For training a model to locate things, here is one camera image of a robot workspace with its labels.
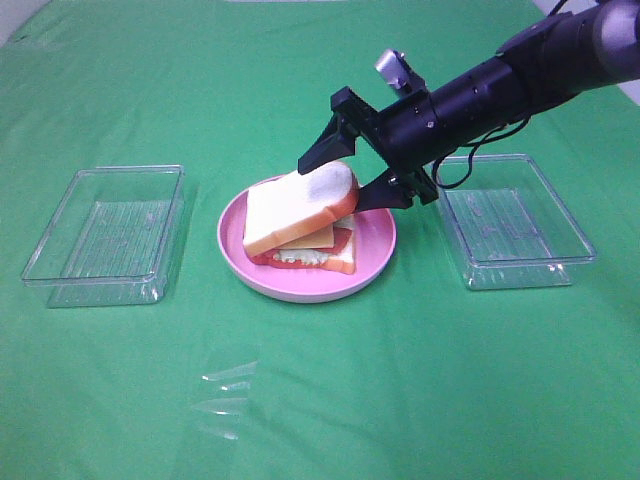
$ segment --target green tablecloth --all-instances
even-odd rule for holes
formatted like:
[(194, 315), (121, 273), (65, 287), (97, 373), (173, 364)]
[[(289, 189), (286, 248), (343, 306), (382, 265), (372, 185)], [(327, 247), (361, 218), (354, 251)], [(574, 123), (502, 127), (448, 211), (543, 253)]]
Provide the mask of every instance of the green tablecloth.
[[(372, 68), (385, 48), (437, 87), (540, 17), (499, 0), (45, 7), (0, 49), (0, 477), (638, 478), (640, 114), (616, 87), (483, 150), (535, 158), (595, 244), (571, 287), (465, 289), (433, 204), (395, 212), (388, 268), (328, 304), (250, 290), (217, 247), (225, 205), (295, 168), (334, 91), (394, 101)], [(50, 310), (21, 284), (76, 170), (172, 163), (195, 200), (167, 298)], [(364, 143), (350, 164), (384, 167)]]

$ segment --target sandwich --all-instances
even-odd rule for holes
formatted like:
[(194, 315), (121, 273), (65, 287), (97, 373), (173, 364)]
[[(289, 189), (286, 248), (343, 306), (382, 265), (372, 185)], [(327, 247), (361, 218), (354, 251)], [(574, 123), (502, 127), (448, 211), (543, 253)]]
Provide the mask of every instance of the sandwich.
[(357, 203), (358, 181), (340, 161), (255, 185), (247, 193), (244, 250), (259, 265), (354, 273)]

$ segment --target clear plastic container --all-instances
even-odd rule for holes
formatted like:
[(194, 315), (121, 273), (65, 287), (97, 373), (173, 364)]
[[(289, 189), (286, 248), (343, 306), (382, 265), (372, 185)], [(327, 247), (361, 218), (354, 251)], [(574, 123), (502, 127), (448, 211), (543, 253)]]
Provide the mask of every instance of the clear plastic container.
[[(440, 166), (440, 183), (464, 176), (467, 157)], [(437, 202), (455, 262), (472, 290), (570, 285), (571, 265), (596, 252), (527, 155), (479, 155), (460, 187)]]
[(48, 307), (159, 301), (178, 263), (183, 180), (180, 165), (78, 171), (23, 282)]

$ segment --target plate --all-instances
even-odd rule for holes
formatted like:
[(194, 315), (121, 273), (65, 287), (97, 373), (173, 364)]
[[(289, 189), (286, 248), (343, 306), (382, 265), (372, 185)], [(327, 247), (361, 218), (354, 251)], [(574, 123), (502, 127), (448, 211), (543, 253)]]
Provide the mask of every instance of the plate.
[(317, 268), (287, 270), (256, 265), (242, 247), (247, 192), (248, 189), (238, 194), (222, 212), (218, 221), (218, 245), (236, 276), (264, 295), (295, 303), (337, 300), (369, 285), (393, 254), (396, 224), (388, 209), (378, 209), (355, 214), (358, 233), (356, 272), (352, 275)]

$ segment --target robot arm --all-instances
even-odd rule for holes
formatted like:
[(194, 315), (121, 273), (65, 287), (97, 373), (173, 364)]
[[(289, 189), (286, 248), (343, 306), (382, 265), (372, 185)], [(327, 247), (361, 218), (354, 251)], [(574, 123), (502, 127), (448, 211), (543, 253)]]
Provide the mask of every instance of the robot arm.
[[(354, 155), (362, 136), (388, 168), (361, 189), (358, 211), (409, 208), (416, 195), (429, 203), (438, 198), (437, 166), (458, 147), (479, 146), (507, 125), (519, 129), (582, 91), (640, 78), (639, 39), (640, 0), (604, 0), (576, 15), (546, 17), (434, 91), (403, 54), (387, 50), (376, 69), (399, 100), (376, 111), (348, 87), (336, 92), (333, 116), (298, 171)], [(431, 176), (423, 169), (430, 163)]]

